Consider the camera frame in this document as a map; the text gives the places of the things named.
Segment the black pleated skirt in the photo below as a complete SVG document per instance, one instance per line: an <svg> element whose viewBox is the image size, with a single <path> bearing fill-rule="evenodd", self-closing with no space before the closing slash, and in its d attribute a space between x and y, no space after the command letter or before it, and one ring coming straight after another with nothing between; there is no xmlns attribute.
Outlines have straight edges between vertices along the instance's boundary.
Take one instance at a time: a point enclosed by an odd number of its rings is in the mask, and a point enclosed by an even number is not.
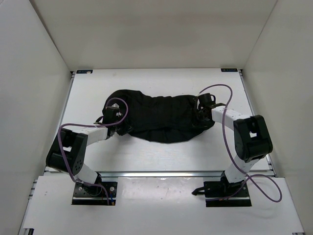
<svg viewBox="0 0 313 235"><path fill-rule="evenodd" d="M120 136L129 134L146 141L176 143L189 141L213 124L202 125L195 115L196 96L156 96L151 97L141 91L117 90L105 102L112 98L124 100L129 111L117 128Z"/></svg>

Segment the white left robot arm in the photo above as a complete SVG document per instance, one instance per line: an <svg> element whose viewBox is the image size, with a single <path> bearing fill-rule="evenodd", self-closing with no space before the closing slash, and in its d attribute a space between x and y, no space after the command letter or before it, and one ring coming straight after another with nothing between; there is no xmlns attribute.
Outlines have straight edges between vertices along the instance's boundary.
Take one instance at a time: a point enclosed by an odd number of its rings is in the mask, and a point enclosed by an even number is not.
<svg viewBox="0 0 313 235"><path fill-rule="evenodd" d="M124 100L112 98L105 105L103 115L93 125L61 125L46 157L46 165L67 173L74 182L84 184L90 194L99 194L102 190L100 176L84 164L86 148L112 137L128 111Z"/></svg>

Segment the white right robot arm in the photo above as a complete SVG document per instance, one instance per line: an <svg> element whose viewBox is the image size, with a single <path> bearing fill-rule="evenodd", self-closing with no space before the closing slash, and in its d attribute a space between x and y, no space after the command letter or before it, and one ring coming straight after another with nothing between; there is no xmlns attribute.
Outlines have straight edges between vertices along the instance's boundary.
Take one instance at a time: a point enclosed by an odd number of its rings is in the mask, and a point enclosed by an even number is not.
<svg viewBox="0 0 313 235"><path fill-rule="evenodd" d="M227 127L233 131L236 156L218 182L205 183L192 194L230 197L244 185L251 168L273 149L265 120L261 115L249 116L228 109L225 104L216 103L211 94L198 97L196 111L200 120L218 122L223 130Z"/></svg>

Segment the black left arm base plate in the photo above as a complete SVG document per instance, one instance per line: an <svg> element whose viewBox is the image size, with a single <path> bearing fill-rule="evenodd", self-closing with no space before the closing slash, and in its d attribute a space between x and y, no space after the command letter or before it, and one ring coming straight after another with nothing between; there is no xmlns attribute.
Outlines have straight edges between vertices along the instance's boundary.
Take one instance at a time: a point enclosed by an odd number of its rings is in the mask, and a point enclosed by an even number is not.
<svg viewBox="0 0 313 235"><path fill-rule="evenodd" d="M101 187L89 187L81 183L76 183L73 196L72 205L92 205L92 206L115 206L117 195L117 181L103 181L102 186L106 189L108 194Z"/></svg>

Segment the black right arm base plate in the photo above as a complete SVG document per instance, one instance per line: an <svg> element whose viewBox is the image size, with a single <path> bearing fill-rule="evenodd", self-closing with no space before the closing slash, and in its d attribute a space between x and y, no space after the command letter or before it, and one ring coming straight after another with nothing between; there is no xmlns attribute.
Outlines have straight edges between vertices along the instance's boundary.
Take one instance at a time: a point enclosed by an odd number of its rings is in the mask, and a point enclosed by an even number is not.
<svg viewBox="0 0 313 235"><path fill-rule="evenodd" d="M221 182L204 181L205 202L207 208L231 208L231 207L251 207L248 187L238 185L234 188L224 189Z"/></svg>

